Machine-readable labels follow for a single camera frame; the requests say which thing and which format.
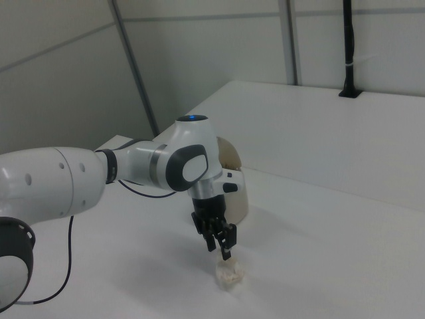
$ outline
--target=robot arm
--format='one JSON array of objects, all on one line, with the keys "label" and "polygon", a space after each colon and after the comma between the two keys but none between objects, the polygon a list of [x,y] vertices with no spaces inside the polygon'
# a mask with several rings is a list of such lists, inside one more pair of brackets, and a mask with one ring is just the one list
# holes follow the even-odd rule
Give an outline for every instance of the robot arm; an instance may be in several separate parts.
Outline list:
[{"label": "robot arm", "polygon": [[95,206],[105,184],[126,179],[193,198],[193,221],[224,259],[236,226],[224,218],[224,195],[244,187],[240,172],[222,169],[205,116],[183,116],[167,144],[129,142],[116,150],[41,148],[0,156],[0,312],[24,293],[33,269],[35,235],[29,225],[69,217]]}]

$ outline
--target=table surface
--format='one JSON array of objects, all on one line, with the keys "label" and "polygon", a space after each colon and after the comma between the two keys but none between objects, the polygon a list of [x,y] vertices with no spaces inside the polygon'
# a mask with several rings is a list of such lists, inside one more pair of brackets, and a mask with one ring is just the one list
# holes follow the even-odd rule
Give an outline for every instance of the table surface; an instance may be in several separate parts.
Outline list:
[{"label": "table surface", "polygon": [[[233,254],[246,277],[233,290],[216,282],[216,251],[209,253],[197,234],[186,193],[150,199],[113,183],[95,208],[75,217],[72,273],[63,292],[0,317],[423,317],[425,214],[253,169],[244,173],[250,211]],[[35,267],[22,300],[50,296],[62,284],[67,228],[68,219],[33,226]]]}]

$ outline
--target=black wire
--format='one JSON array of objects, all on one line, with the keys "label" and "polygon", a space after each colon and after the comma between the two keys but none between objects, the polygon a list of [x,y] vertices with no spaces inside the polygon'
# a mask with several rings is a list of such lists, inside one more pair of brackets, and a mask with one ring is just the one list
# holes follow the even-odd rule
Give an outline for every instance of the black wire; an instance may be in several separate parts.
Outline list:
[{"label": "black wire", "polygon": [[144,197],[148,197],[148,198],[166,198],[169,196],[174,195],[176,192],[174,191],[173,193],[167,194],[167,195],[161,195],[161,196],[153,196],[153,195],[147,195],[147,194],[143,194],[143,193],[139,193],[138,191],[128,187],[123,181],[118,181],[121,185],[123,185],[126,189],[128,189],[129,191],[132,191],[135,194],[138,194],[140,196],[144,196]]},{"label": "black wire", "polygon": [[[176,192],[174,191],[173,193],[170,193],[170,194],[167,194],[167,195],[161,195],[161,196],[147,195],[147,194],[143,194],[143,193],[139,193],[138,191],[135,191],[134,189],[128,187],[122,181],[119,181],[119,183],[121,185],[123,185],[126,189],[132,191],[133,193],[136,193],[140,196],[144,196],[144,197],[148,197],[148,198],[166,198],[166,197],[169,197],[169,196],[176,194]],[[69,220],[69,228],[68,228],[68,272],[66,273],[66,278],[65,278],[65,281],[62,284],[62,286],[59,288],[58,291],[56,291],[52,296],[50,296],[48,298],[36,300],[36,301],[18,301],[17,304],[20,304],[20,305],[42,304],[43,302],[47,302],[49,300],[52,300],[54,297],[58,296],[62,292],[62,290],[64,290],[66,284],[68,283],[69,277],[71,275],[71,266],[72,266],[72,242],[71,242],[72,236],[71,235],[72,235],[72,223],[73,223],[73,221],[74,221],[74,216],[71,216],[71,218]]]},{"label": "black wire", "polygon": [[52,296],[37,300],[37,301],[24,301],[19,302],[19,304],[27,305],[27,304],[42,304],[43,302],[52,300],[54,297],[56,297],[58,294],[64,290],[66,284],[68,283],[69,276],[71,275],[71,265],[72,265],[72,250],[71,250],[71,234],[72,234],[72,222],[74,221],[74,216],[71,216],[69,220],[69,228],[68,228],[68,272],[66,273],[66,278],[62,286],[59,288],[59,290],[54,293]]}]

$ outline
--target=white object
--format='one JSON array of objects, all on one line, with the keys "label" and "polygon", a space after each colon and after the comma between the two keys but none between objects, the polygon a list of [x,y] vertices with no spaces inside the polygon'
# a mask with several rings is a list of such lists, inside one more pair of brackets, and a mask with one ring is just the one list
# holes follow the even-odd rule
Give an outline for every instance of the white object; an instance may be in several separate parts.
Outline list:
[{"label": "white object", "polygon": [[244,278],[245,270],[235,257],[224,261],[221,254],[218,254],[215,274],[222,288],[229,289]]},{"label": "white object", "polygon": [[88,150],[40,148],[3,154],[0,217],[32,225],[81,213],[99,202],[105,180],[102,162]]}]

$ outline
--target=gray stripe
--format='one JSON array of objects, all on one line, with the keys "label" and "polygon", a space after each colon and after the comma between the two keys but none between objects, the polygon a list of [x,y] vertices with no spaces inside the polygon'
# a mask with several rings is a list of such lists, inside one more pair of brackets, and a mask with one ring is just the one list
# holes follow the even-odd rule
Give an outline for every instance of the gray stripe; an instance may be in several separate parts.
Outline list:
[{"label": "gray stripe", "polygon": [[286,80],[288,84],[298,85],[291,7],[289,0],[279,0],[278,3],[280,12],[280,26],[282,28],[282,43],[284,45]]},{"label": "gray stripe", "polygon": [[73,43],[75,41],[81,40],[81,39],[83,39],[85,37],[88,37],[89,35],[93,35],[94,33],[97,33],[99,31],[102,31],[104,29],[107,29],[107,28],[109,28],[109,27],[111,27],[113,25],[115,25],[114,22],[108,23],[107,25],[103,25],[101,27],[98,27],[97,29],[93,29],[91,31],[88,31],[86,33],[83,33],[82,35],[78,35],[77,37],[74,37],[74,38],[72,38],[70,40],[64,41],[64,42],[59,43],[57,45],[54,45],[53,47],[50,47],[50,48],[47,48],[47,49],[45,49],[43,51],[40,51],[40,52],[34,53],[32,55],[29,55],[29,56],[27,56],[25,58],[22,58],[21,60],[18,60],[16,62],[13,62],[13,63],[8,64],[6,66],[2,66],[0,68],[0,73],[3,72],[3,71],[9,70],[10,68],[14,68],[15,66],[18,66],[20,64],[26,63],[26,62],[28,62],[30,60],[33,60],[34,58],[38,58],[39,56],[41,56],[43,54],[49,53],[51,51],[54,51],[56,49],[59,49],[61,47],[66,46],[66,45],[69,45],[70,43]]},{"label": "gray stripe", "polygon": [[198,15],[190,17],[152,17],[152,18],[129,18],[124,22],[156,22],[156,21],[199,21],[199,20],[224,20],[224,19],[246,19],[246,18],[269,18],[279,17],[278,12],[270,13],[243,13],[235,15]]},{"label": "gray stripe", "polygon": [[161,187],[159,184],[159,180],[158,180],[158,173],[157,173],[157,168],[158,168],[158,160],[159,160],[159,156],[161,156],[162,151],[167,147],[167,145],[162,144],[160,145],[153,153],[152,158],[151,158],[151,163],[149,165],[149,176],[152,180],[152,183],[154,184],[154,186],[156,187]]},{"label": "gray stripe", "polygon": [[[357,9],[353,10],[354,15],[393,15],[401,13],[425,13],[425,7],[421,8],[382,8],[382,9]],[[327,15],[342,15],[343,10],[312,10],[299,11],[296,17],[317,17]]]},{"label": "gray stripe", "polygon": [[143,104],[143,107],[145,108],[145,113],[147,116],[147,119],[149,121],[149,124],[152,129],[152,133],[154,136],[158,136],[160,131],[158,128],[157,121],[155,119],[155,114],[153,113],[151,103],[149,101],[149,97],[147,95],[147,91],[145,88],[145,85],[143,83],[143,80],[140,75],[140,69],[137,65],[136,59],[134,57],[133,49],[131,48],[130,41],[128,39],[128,34],[126,31],[126,28],[124,26],[123,19],[121,17],[120,10],[118,9],[118,5],[116,3],[116,0],[109,0],[108,1],[111,13],[114,16],[114,21],[116,22],[118,34],[120,35],[121,43],[123,46],[124,51],[126,52],[127,60],[130,65],[131,73],[134,77],[135,85],[137,86],[137,90],[139,92],[141,103]]}]

